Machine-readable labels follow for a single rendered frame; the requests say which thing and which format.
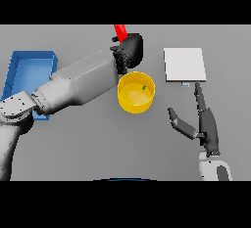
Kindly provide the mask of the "pale square measuring scale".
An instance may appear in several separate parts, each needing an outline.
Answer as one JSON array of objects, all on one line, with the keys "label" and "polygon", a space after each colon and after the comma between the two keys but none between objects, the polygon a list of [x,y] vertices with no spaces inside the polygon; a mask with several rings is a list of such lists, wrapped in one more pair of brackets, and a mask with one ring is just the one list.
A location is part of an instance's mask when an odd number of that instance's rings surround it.
[{"label": "pale square measuring scale", "polygon": [[205,82],[207,80],[201,48],[165,48],[167,82]]}]

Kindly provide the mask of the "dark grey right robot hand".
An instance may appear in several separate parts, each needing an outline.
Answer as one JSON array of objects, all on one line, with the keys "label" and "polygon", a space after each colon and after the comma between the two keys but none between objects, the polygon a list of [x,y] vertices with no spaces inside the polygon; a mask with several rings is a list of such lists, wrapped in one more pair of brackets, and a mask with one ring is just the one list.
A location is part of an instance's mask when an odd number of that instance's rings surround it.
[{"label": "dark grey right robot hand", "polygon": [[204,94],[198,81],[195,82],[194,96],[199,116],[199,129],[178,117],[173,108],[168,108],[171,126],[174,130],[193,140],[198,138],[200,145],[206,150],[206,157],[220,154],[219,135],[215,117],[210,108],[206,106]]}]

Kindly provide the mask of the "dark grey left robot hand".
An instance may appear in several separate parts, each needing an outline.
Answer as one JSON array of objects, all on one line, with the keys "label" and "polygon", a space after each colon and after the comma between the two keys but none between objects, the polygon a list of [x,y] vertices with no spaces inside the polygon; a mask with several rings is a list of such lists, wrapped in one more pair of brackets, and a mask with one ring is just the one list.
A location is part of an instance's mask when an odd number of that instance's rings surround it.
[{"label": "dark grey left robot hand", "polygon": [[129,33],[127,38],[110,50],[115,58],[118,74],[126,74],[137,67],[143,59],[143,38],[139,33]]}]

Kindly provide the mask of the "yellow bowl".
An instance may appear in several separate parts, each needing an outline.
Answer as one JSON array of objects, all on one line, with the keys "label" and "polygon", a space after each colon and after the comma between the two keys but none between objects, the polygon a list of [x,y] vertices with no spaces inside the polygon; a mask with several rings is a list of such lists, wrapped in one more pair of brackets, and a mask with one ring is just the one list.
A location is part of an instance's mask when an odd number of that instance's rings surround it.
[{"label": "yellow bowl", "polygon": [[146,73],[129,72],[118,83],[118,102],[130,114],[142,114],[149,110],[155,96],[155,83]]}]

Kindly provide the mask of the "red beaker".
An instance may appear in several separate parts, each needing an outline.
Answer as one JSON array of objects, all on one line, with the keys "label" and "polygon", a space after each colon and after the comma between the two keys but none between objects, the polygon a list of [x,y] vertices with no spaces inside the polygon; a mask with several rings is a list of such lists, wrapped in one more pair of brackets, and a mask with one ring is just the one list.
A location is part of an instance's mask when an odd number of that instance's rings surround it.
[{"label": "red beaker", "polygon": [[126,26],[124,24],[115,24],[114,25],[116,36],[114,37],[114,41],[123,42],[127,39],[127,31]]}]

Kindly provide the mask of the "blue tray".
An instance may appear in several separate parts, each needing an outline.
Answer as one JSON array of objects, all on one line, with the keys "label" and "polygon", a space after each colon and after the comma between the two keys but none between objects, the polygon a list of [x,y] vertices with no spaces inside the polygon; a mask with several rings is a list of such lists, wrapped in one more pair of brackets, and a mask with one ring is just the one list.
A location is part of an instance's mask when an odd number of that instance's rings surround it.
[{"label": "blue tray", "polygon": [[0,103],[22,91],[31,94],[57,71],[58,58],[51,50],[13,51]]}]

